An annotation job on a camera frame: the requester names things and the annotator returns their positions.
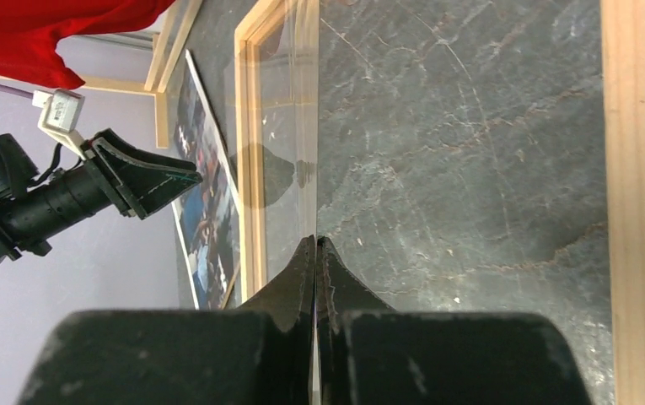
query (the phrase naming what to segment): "artwork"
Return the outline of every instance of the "artwork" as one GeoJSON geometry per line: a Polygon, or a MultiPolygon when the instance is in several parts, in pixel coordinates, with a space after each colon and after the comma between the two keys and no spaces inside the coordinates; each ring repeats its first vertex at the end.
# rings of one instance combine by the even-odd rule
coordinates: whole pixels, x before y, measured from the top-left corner
{"type": "Polygon", "coordinates": [[[240,270],[239,197],[189,51],[185,59],[173,138],[180,157],[196,164],[203,182],[174,202],[174,213],[196,308],[215,310],[228,303],[240,270]]]}

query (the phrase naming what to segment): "stone surface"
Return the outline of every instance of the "stone surface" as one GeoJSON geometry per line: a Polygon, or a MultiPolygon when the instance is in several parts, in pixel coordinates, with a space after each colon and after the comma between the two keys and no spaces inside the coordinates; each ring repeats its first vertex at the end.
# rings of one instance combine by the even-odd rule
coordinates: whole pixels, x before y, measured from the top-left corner
{"type": "Polygon", "coordinates": [[[599,3],[327,2],[318,231],[399,310],[539,312],[613,403],[599,3]]]}

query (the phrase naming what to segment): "framed picture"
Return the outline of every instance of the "framed picture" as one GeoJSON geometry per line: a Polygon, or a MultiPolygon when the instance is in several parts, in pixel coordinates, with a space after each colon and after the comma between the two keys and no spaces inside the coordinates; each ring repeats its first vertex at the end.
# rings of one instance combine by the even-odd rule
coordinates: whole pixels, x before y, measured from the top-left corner
{"type": "MultiPolygon", "coordinates": [[[[239,217],[241,227],[248,230],[240,240],[240,260],[245,269],[239,284],[243,301],[268,281],[263,138],[271,134],[263,132],[266,106],[261,72],[270,70],[271,64],[276,63],[274,59],[278,62],[284,59],[288,65],[287,83],[276,86],[289,89],[289,94],[275,94],[273,104],[288,104],[294,110],[298,164],[316,162],[319,6],[318,0],[258,0],[234,33],[236,166],[242,202],[239,217]]],[[[285,67],[280,65],[272,69],[282,68],[285,67]]],[[[269,99],[271,92],[265,93],[269,99]]],[[[312,235],[316,229],[316,209],[306,208],[316,207],[316,180],[301,188],[298,217],[290,220],[297,221],[301,234],[312,235]]]]}
{"type": "Polygon", "coordinates": [[[173,139],[178,155],[196,164],[203,182],[174,202],[175,222],[196,308],[222,309],[228,306],[243,265],[239,195],[225,144],[189,51],[185,59],[173,139]]]}

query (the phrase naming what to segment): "lavender wall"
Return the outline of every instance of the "lavender wall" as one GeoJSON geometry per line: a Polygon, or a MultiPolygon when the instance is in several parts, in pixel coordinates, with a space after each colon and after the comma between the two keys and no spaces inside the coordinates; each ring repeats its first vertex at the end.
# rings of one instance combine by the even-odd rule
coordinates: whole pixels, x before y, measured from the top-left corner
{"type": "MultiPolygon", "coordinates": [[[[61,48],[78,72],[112,78],[142,80],[150,61],[146,52],[88,40],[68,40],[61,48]]],[[[87,99],[78,129],[86,138],[111,127],[139,148],[155,150],[152,98],[81,93],[87,99]]],[[[12,133],[44,169],[54,143],[37,130],[38,115],[27,100],[0,94],[0,133],[12,133]]],[[[67,158],[64,165],[74,161],[71,154],[67,158]]],[[[146,221],[125,219],[107,208],[51,238],[48,256],[5,260],[0,266],[0,404],[15,401],[48,332],[72,311],[178,306],[174,237],[168,208],[146,221]]]]}

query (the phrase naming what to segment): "red fabric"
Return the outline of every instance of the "red fabric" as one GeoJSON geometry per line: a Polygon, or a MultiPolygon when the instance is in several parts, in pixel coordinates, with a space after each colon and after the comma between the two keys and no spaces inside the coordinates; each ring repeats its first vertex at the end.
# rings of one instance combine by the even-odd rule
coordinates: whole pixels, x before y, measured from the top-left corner
{"type": "Polygon", "coordinates": [[[143,30],[173,1],[0,0],[0,76],[76,89],[83,80],[56,54],[60,39],[143,30]]]}

